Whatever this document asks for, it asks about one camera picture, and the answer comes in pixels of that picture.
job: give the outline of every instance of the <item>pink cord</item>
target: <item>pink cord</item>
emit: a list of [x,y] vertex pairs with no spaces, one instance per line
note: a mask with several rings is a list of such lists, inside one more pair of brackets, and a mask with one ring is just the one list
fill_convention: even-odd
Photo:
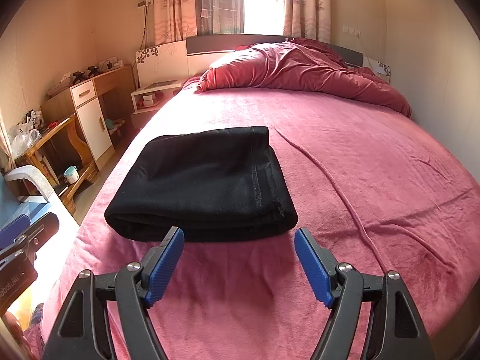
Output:
[[323,174],[325,174],[325,176],[327,177],[328,181],[330,181],[330,183],[332,184],[333,188],[335,189],[335,192],[337,193],[337,195],[340,197],[340,199],[342,200],[342,202],[345,204],[345,207],[349,210],[350,212],[350,215],[353,219],[353,222],[355,223],[355,225],[357,226],[359,232],[360,232],[360,237],[363,241],[363,243],[365,243],[370,249],[371,251],[373,252],[373,254],[375,255],[375,258],[377,259],[378,261],[378,264],[380,265],[383,273],[387,273],[388,271],[390,271],[391,269],[387,269],[387,266],[386,264],[383,262],[383,258],[382,258],[382,255],[380,253],[380,251],[377,249],[377,247],[375,246],[374,242],[371,240],[371,238],[368,236],[367,232],[365,231],[365,228],[363,227],[363,224],[362,224],[362,221],[360,220],[360,217],[358,216],[357,212],[355,211],[354,207],[351,205],[351,203],[349,202],[349,200],[347,199],[347,197],[345,196],[345,194],[343,193],[342,189],[340,188],[340,186],[337,184],[337,182],[335,181],[335,179],[333,178],[333,176],[330,174],[330,172],[328,171],[327,168],[325,168],[323,166],[323,164],[318,161],[318,159],[316,159],[313,155],[311,155],[309,153],[309,151],[307,149],[305,149],[304,147],[302,147],[301,145],[298,145],[297,143],[291,141],[290,139],[288,139],[283,133],[281,133],[276,127],[275,128],[275,131],[284,139],[286,140],[290,145],[292,145],[295,149],[299,150],[300,152],[302,152],[310,161],[312,161],[318,168],[320,168],[320,170],[323,172]]

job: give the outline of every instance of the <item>bedside table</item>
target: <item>bedside table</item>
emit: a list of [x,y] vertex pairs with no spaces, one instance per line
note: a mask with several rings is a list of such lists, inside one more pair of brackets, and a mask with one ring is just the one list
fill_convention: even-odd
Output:
[[[140,88],[131,94],[131,101],[135,109],[131,114],[131,121],[135,128],[145,127],[148,121],[162,108],[168,100],[175,96],[183,87],[187,79],[177,79],[153,83],[147,87]],[[153,94],[153,100],[144,105],[144,96]]]

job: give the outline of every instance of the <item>wooden desk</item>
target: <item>wooden desk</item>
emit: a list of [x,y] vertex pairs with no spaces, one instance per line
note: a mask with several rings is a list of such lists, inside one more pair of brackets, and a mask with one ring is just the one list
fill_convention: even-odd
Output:
[[73,114],[61,120],[57,126],[45,131],[42,137],[16,160],[20,165],[33,165],[37,167],[53,187],[57,186],[57,180],[55,180],[51,170],[37,158],[36,153],[58,133],[66,130],[71,146],[78,153],[78,156],[80,156],[82,161],[82,168],[78,171],[80,178],[75,183],[70,184],[60,195],[60,200],[71,214],[75,213],[74,194],[80,187],[81,183],[85,180],[93,183],[98,176],[97,167],[95,166],[95,162],[93,161],[92,154],[90,153],[87,144],[77,135],[75,128],[76,119],[77,116]]
[[[131,92],[135,89],[131,66],[111,70],[74,85],[46,101],[42,106],[45,123],[77,115],[77,133],[87,142],[95,165],[100,170],[114,153],[105,118],[124,119],[131,126]],[[65,133],[55,137],[62,162],[75,164],[78,153],[71,149]]]

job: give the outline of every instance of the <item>patterned curtain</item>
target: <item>patterned curtain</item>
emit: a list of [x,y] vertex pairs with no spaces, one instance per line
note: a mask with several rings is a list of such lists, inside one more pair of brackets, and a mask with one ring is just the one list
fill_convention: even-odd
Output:
[[155,44],[197,34],[195,0],[154,0]]
[[195,0],[198,35],[243,33],[243,0]]
[[2,110],[0,109],[0,149],[8,157],[8,162],[5,164],[5,171],[9,172],[16,168],[14,154],[11,151],[10,140],[8,138],[7,129],[3,122]]
[[285,36],[330,43],[330,0],[285,0]]

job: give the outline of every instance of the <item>wall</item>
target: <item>wall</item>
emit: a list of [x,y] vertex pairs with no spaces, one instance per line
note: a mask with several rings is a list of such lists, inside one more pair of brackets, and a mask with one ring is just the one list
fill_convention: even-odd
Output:
[[[94,0],[94,41],[98,60],[118,56],[124,63],[135,62],[142,43],[145,10],[141,0]],[[153,6],[149,8],[147,44],[154,43]]]
[[91,0],[27,0],[0,38],[0,107],[8,128],[40,109],[66,72],[93,65]]
[[413,119],[480,180],[480,41],[453,0],[386,0],[386,63]]
[[[342,26],[360,30],[360,38],[342,32]],[[332,43],[385,61],[385,0],[332,0]]]

